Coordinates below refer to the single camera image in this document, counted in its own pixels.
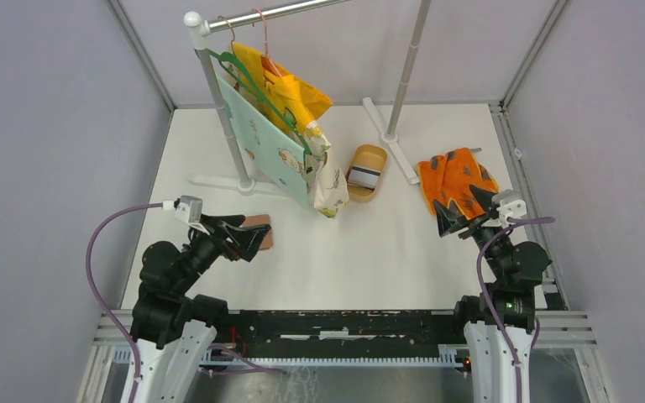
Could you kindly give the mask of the yellow oval tray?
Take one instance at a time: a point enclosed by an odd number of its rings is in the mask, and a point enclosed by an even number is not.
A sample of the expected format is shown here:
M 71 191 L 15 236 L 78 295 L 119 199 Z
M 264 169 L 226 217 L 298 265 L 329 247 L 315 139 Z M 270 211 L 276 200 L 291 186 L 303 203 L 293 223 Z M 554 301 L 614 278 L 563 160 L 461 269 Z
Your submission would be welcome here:
M 385 149 L 373 145 L 360 145 L 345 175 L 349 198 L 353 202 L 369 202 L 381 183 L 388 154 Z

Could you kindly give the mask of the white black-striped credit card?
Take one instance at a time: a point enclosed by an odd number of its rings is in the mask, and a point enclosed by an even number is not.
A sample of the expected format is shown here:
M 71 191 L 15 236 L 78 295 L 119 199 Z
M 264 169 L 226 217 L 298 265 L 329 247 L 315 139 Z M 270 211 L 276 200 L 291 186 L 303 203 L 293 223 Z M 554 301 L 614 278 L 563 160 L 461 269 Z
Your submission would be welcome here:
M 354 187 L 374 191 L 381 176 L 379 170 L 373 170 L 361 165 L 353 165 L 348 174 L 347 182 Z

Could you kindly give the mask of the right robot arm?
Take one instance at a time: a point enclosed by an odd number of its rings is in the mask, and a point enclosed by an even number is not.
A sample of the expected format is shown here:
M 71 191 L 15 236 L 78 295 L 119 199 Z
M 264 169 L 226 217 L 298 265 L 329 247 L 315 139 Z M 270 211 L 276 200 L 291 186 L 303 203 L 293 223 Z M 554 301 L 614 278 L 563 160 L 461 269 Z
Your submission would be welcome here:
M 540 330 L 535 290 L 552 261 L 538 243 L 514 244 L 511 233 L 554 219 L 528 217 L 526 202 L 513 190 L 469 190 L 481 209 L 477 217 L 466 217 L 454 201 L 433 202 L 440 236 L 471 238 L 479 248 L 481 292 L 456 303 L 452 333 L 467 343 L 476 402 L 528 402 L 529 361 Z

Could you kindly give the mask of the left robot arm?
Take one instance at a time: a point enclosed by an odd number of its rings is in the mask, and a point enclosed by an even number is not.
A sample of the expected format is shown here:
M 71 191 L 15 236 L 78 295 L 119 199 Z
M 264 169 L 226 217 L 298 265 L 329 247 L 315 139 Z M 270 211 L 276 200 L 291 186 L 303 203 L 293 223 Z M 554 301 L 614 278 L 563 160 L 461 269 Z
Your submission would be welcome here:
M 201 215 L 187 241 L 151 244 L 144 252 L 128 335 L 133 402 L 182 402 L 213 342 L 230 331 L 228 303 L 188 291 L 218 259 L 251 261 L 271 232 L 270 219 Z

